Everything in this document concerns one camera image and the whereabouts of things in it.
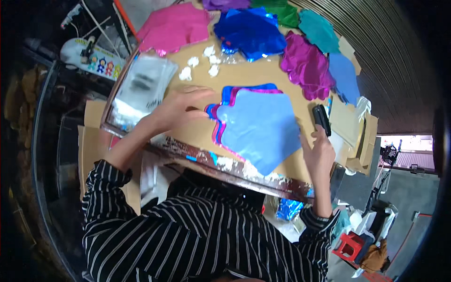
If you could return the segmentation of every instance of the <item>cartoon character sticker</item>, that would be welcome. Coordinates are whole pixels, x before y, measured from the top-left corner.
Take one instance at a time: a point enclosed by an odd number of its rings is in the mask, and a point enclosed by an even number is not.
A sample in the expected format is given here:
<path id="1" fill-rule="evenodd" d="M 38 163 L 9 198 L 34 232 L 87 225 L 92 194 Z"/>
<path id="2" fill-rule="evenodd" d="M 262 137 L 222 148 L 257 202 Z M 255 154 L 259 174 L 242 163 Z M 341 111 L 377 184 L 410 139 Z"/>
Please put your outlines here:
<path id="1" fill-rule="evenodd" d="M 97 65 L 98 60 L 99 60 L 99 58 L 96 55 L 92 56 L 91 63 L 89 64 L 89 66 L 87 66 L 87 69 L 96 70 L 96 65 Z"/>
<path id="2" fill-rule="evenodd" d="M 119 77 L 120 70 L 121 70 L 120 65 L 116 65 L 114 67 L 114 73 L 113 73 L 113 78 L 114 79 L 117 79 Z"/>
<path id="3" fill-rule="evenodd" d="M 113 74 L 113 67 L 114 67 L 114 64 L 113 64 L 112 61 L 110 61 L 110 62 L 106 65 L 105 75 L 111 76 L 111 75 Z"/>
<path id="4" fill-rule="evenodd" d="M 105 65 L 106 65 L 106 60 L 105 60 L 105 57 L 103 57 L 99 60 L 99 65 L 97 66 L 97 72 L 102 74 L 103 71 L 105 70 Z"/>

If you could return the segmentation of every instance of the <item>purple foil balloon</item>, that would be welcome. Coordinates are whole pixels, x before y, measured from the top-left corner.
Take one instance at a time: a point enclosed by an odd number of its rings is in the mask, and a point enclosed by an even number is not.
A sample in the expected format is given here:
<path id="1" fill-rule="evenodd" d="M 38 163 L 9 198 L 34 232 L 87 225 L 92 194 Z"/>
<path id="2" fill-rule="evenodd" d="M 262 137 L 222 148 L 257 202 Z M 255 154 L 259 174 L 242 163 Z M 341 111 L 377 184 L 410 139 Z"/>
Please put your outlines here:
<path id="1" fill-rule="evenodd" d="M 203 7 L 207 10 L 220 10 L 227 12 L 229 9 L 249 8 L 250 0 L 202 0 Z"/>
<path id="2" fill-rule="evenodd" d="M 281 69 L 293 84 L 299 84 L 307 100 L 326 99 L 335 80 L 329 73 L 329 61 L 315 45 L 292 31 L 285 37 L 287 46 Z"/>

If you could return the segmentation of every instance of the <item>black and white striped shirt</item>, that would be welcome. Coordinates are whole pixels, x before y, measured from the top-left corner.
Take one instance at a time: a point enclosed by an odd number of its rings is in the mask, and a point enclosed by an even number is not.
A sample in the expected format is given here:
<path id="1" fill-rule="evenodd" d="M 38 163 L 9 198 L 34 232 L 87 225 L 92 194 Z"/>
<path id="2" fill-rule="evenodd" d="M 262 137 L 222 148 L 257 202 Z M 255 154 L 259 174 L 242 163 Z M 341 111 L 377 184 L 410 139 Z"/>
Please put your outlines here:
<path id="1" fill-rule="evenodd" d="M 119 187 L 130 181 L 95 163 L 83 198 L 83 247 L 96 281 L 211 281 L 224 274 L 264 281 L 326 281 L 334 217 L 307 208 L 290 243 L 261 213 L 214 189 L 190 188 L 137 216 Z"/>

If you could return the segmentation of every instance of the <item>blue foil balloon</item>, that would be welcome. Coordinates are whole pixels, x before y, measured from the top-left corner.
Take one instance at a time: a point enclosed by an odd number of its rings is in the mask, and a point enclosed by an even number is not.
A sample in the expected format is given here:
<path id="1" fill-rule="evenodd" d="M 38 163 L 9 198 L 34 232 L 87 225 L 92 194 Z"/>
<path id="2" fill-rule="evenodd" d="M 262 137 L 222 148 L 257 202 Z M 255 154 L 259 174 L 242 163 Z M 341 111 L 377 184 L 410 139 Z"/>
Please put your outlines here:
<path id="1" fill-rule="evenodd" d="M 279 32 L 277 15 L 264 8 L 230 9 L 222 13 L 214 28 L 226 54 L 240 52 L 249 62 L 282 54 L 285 37 Z"/>
<path id="2" fill-rule="evenodd" d="M 301 202 L 295 200 L 281 199 L 279 207 L 276 212 L 276 217 L 287 221 L 291 220 L 301 211 L 303 207 L 304 204 Z"/>

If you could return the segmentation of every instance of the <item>stool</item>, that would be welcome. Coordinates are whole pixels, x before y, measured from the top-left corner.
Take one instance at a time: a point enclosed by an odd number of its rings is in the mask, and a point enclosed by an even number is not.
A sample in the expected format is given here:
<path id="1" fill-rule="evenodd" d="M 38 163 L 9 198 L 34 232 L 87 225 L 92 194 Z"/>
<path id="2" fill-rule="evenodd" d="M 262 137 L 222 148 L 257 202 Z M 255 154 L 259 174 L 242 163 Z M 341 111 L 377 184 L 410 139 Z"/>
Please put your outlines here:
<path id="1" fill-rule="evenodd" d="M 354 261 L 360 250 L 365 245 L 365 241 L 352 231 L 349 232 L 349 234 L 343 233 L 340 236 L 340 240 L 340 246 L 336 250 L 333 250 L 332 253 L 338 255 L 342 260 L 346 261 Z"/>

